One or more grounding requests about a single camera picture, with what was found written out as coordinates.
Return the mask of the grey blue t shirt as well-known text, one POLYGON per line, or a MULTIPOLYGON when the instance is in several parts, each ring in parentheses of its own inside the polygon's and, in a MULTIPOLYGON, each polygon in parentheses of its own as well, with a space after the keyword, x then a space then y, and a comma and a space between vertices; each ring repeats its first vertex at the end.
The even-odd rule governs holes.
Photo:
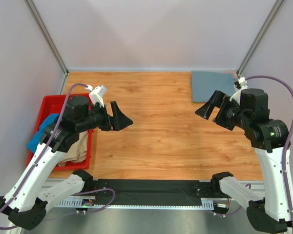
POLYGON ((193 71, 190 81, 192 102, 207 102, 216 90, 232 95, 235 93, 234 81, 232 73, 193 71))

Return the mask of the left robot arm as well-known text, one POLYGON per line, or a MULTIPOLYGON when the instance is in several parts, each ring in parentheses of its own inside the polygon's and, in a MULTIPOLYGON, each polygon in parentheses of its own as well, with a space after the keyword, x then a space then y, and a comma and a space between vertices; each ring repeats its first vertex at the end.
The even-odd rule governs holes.
POLYGON ((82 169, 75 170, 56 186, 44 191, 41 188, 54 167, 80 139, 81 133, 95 128, 120 131, 133 124, 117 102, 110 104, 112 115, 107 113, 105 105, 92 102, 86 96, 66 97, 61 113, 45 128, 22 176, 6 195, 0 196, 0 214, 7 215, 15 227, 32 230, 64 199, 92 193, 93 176, 82 169))

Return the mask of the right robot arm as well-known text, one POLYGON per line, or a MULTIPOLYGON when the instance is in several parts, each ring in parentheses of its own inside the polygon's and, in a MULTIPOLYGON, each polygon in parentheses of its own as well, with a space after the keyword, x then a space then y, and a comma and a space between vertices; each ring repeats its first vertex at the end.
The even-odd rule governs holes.
MULTIPOLYGON (((269 117, 268 95, 261 89, 247 88, 232 97, 215 91, 196 115, 209 119, 214 107, 219 112, 213 119, 217 125, 233 130, 239 127, 259 159, 265 194, 260 196, 242 185, 231 173, 213 175, 217 188, 233 198, 247 213, 252 227, 269 234, 293 230, 293 207, 289 208, 283 174, 289 168, 290 148, 287 125, 269 117)), ((293 206, 293 187, 289 186, 293 206)))

